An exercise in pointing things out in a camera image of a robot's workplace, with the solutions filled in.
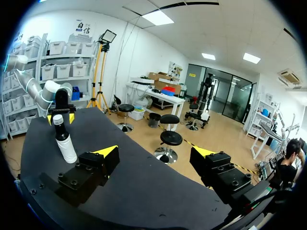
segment ceiling light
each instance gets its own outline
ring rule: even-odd
[[[174,23],[165,13],[162,11],[155,11],[152,13],[148,13],[142,16],[144,19],[147,19],[151,23],[155,25],[165,25]]]
[[[244,54],[243,59],[246,60],[246,61],[250,61],[252,63],[255,63],[255,64],[257,64],[260,61],[259,57],[256,57],[256,56],[248,54],[248,53]]]
[[[204,54],[204,53],[202,53],[201,55],[202,55],[204,58],[206,58],[206,59],[215,60],[215,56],[212,55],[212,54]]]

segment chair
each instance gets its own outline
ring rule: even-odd
[[[133,130],[133,125],[128,124],[127,121],[127,115],[128,112],[132,112],[134,110],[134,106],[131,104],[122,104],[121,100],[114,95],[114,100],[116,102],[116,107],[118,111],[124,112],[125,117],[124,117],[124,123],[118,123],[117,127],[121,129],[124,133],[129,133]]]
[[[160,119],[161,124],[178,124],[179,118],[175,115],[163,115]],[[165,164],[172,164],[177,161],[177,154],[170,146],[177,146],[182,143],[182,136],[179,133],[165,130],[161,133],[161,144],[167,144],[167,147],[159,147],[155,150],[154,156]]]
[[[198,109],[198,105],[197,104],[190,104],[190,116],[193,118],[193,121],[190,121],[189,123],[186,124],[186,127],[189,129],[189,130],[192,130],[192,131],[197,131],[198,128],[196,127],[196,124],[195,124],[195,121],[196,121],[196,116],[197,114],[196,113],[193,113],[192,111],[194,109]]]

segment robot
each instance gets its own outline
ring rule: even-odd
[[[44,88],[37,80],[26,73],[24,68],[28,63],[28,57],[24,55],[8,55],[4,71],[13,71],[22,89],[29,94],[42,111],[43,117],[48,117],[51,124],[53,115],[70,113],[70,123],[74,120],[75,106],[69,104],[72,96],[72,86],[69,83],[57,84],[52,80],[45,83]],[[55,100],[55,108],[50,108]]]
[[[209,75],[209,77],[206,78],[205,82],[201,83],[201,89],[200,89],[200,92],[199,92],[199,95],[198,95],[197,104],[191,104],[190,105],[190,111],[187,112],[186,115],[185,115],[185,120],[187,120],[188,117],[194,118],[193,121],[186,124],[186,127],[190,130],[193,130],[193,131],[198,130],[198,128],[195,125],[196,120],[201,121],[202,122],[201,128],[204,128],[204,126],[209,122],[209,119],[210,119],[209,105],[210,105],[212,95],[213,95],[213,91],[214,91],[214,85],[212,85],[213,80],[212,80],[211,77],[212,76],[215,77],[215,75],[212,74],[212,73],[209,73],[208,75]]]

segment black and yellow floor tape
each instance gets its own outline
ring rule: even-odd
[[[189,142],[189,141],[186,140],[186,139],[183,139],[183,140],[184,140],[186,143],[188,143],[189,145],[197,147],[197,145],[194,145],[192,142]],[[244,167],[242,167],[242,166],[240,166],[240,165],[237,165],[237,164],[235,164],[235,163],[233,163],[233,164],[234,164],[236,167],[241,168],[241,169],[243,169],[243,170],[245,170],[245,171],[248,171],[248,172],[251,173],[251,174],[259,175],[259,173],[256,172],[256,171],[249,170],[249,169],[244,168]]]

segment black table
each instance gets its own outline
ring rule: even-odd
[[[158,161],[97,108],[77,110],[71,125],[64,120],[77,155],[119,146],[119,165],[79,210],[124,225],[188,229],[211,229],[230,211],[213,190]],[[54,127],[42,117],[32,120],[22,152],[21,179],[46,173],[57,181],[58,173],[72,167],[56,144]]]

